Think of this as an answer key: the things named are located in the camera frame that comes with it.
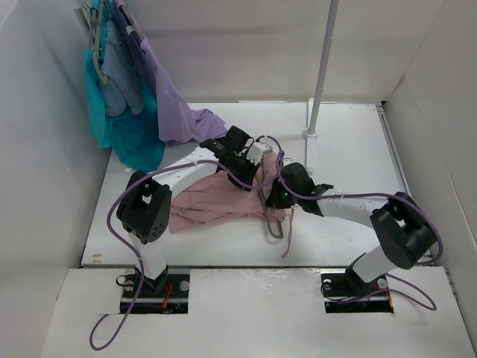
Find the pink trousers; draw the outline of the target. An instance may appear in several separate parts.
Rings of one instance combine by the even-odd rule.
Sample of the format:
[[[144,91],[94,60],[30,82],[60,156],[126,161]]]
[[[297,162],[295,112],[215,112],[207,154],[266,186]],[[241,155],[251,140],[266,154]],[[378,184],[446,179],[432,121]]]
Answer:
[[[276,160],[275,153],[265,156],[265,182],[261,184],[261,165],[253,180],[253,184],[264,189],[265,201],[270,195],[271,184],[277,173]],[[268,213],[275,232],[278,231],[278,221],[283,223],[288,219],[292,223],[294,220],[294,209],[278,210],[268,207]],[[223,171],[200,179],[179,193],[171,203],[169,230],[172,234],[196,234],[204,230],[211,237],[215,229],[222,229],[224,232],[216,236],[227,241],[237,239],[239,242],[257,242],[262,233],[265,241],[271,245],[282,242],[282,239],[274,239],[268,233],[258,190],[246,192],[235,187]],[[292,229],[289,228],[288,234],[284,234],[283,238],[288,242],[282,258],[288,256],[291,238]]]

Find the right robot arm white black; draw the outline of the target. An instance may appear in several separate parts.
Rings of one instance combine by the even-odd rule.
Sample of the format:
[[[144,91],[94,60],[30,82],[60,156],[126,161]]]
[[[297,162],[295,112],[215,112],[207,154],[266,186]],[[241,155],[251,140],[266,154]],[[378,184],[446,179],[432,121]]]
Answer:
[[[347,194],[330,184],[316,184],[299,163],[277,168],[266,204],[275,209],[298,205],[306,213],[343,219],[374,230],[379,244],[362,254],[335,279],[323,280],[332,296],[369,295],[372,285],[394,269],[413,268],[440,242],[435,227],[404,192]]]

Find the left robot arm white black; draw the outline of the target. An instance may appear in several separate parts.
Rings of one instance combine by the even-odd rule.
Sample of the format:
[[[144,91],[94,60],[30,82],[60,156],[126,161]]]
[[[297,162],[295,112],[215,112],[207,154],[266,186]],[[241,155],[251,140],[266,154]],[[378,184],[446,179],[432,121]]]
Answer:
[[[244,131],[232,126],[224,137],[202,142],[183,159],[154,174],[137,171],[131,175],[116,217],[141,257],[136,271],[143,275],[140,284],[149,295],[160,295],[166,289],[168,267],[159,238],[168,229],[172,200],[217,169],[225,171],[237,188],[251,190],[270,147],[257,141],[249,145],[249,139]]]

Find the grey hanger with clothes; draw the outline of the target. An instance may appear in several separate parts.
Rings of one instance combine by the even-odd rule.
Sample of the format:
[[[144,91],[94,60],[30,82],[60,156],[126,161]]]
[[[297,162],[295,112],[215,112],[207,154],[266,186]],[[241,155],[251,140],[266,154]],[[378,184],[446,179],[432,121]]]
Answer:
[[[103,85],[106,85],[108,77],[101,72],[99,60],[101,54],[101,33],[103,30],[103,24],[111,19],[113,14],[110,8],[110,2],[100,0],[91,1],[91,4],[87,4],[85,1],[80,1],[80,4],[86,8],[89,15],[87,47],[92,50],[92,63],[98,79]]]

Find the white rack pole with base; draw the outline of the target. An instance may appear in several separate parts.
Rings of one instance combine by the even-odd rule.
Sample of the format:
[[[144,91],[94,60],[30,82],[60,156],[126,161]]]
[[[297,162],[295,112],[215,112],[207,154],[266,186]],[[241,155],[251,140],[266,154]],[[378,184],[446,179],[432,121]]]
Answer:
[[[323,38],[323,46],[320,55],[320,64],[318,69],[318,79],[315,86],[314,97],[309,99],[306,129],[303,132],[305,140],[305,168],[312,174],[317,162],[318,153],[318,114],[323,96],[323,88],[326,78],[326,71],[329,62],[329,56],[332,47],[335,23],[338,15],[339,0],[331,0],[326,22],[326,30]]]

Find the lilac hanging garment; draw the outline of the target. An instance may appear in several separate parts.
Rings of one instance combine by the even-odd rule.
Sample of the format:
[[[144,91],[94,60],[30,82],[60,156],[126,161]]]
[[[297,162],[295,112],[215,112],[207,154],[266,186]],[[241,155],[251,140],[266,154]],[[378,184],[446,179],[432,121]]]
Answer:
[[[116,26],[149,90],[156,96],[159,138],[163,142],[203,142],[225,136],[224,121],[211,110],[193,110],[158,61],[148,39],[138,40],[139,26],[124,1],[114,1]]]

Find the teal hanging garment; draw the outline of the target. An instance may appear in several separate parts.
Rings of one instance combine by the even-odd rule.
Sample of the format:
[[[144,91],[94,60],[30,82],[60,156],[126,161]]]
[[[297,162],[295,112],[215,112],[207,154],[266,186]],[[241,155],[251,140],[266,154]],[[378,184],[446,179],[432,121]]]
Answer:
[[[116,25],[113,3],[109,2],[113,12],[112,18],[109,20],[113,20]],[[103,24],[101,40],[100,67],[103,63],[106,45],[106,22]],[[141,83],[145,104],[143,111],[136,116],[129,110],[125,110],[120,116],[106,116],[104,99],[100,91],[101,82],[92,63],[92,50],[86,48],[83,70],[89,129],[98,146],[100,148],[111,148],[123,164],[135,170],[151,172],[157,169],[163,159],[165,143],[159,139],[155,95],[149,90],[134,63],[133,68]]]

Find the blue grey hanging garment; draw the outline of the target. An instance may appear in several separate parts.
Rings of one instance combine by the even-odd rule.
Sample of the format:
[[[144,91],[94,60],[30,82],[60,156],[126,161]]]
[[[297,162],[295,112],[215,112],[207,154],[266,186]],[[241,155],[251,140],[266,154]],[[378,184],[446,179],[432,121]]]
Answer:
[[[100,84],[105,114],[116,117],[129,110],[134,116],[144,109],[140,80],[133,68],[133,61],[113,20],[106,22],[106,45],[101,74],[107,77]]]

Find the white left rack pole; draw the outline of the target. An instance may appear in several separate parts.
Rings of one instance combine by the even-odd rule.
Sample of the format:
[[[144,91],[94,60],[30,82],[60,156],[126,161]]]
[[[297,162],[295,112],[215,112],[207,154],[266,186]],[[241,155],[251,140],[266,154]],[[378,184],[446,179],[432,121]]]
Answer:
[[[92,48],[95,36],[95,18],[91,8],[91,1],[75,0],[73,10],[86,33],[86,47]]]

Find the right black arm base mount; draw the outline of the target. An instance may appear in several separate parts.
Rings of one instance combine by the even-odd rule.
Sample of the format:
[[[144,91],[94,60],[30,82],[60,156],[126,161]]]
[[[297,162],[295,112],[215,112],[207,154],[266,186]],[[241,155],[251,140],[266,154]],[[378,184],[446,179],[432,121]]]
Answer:
[[[349,282],[344,271],[322,271],[320,292],[326,313],[393,313],[384,275],[369,283]]]

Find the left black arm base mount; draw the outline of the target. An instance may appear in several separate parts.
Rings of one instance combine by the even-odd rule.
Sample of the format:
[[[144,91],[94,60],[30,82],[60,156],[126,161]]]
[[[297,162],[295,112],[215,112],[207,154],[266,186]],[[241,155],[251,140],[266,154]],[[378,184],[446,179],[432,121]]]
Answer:
[[[138,273],[123,274],[116,278],[116,285],[121,287],[120,313],[126,313],[139,288]],[[131,314],[173,315],[186,314],[189,308],[190,272],[173,271],[168,274],[165,286],[156,292],[147,280],[139,290]]]

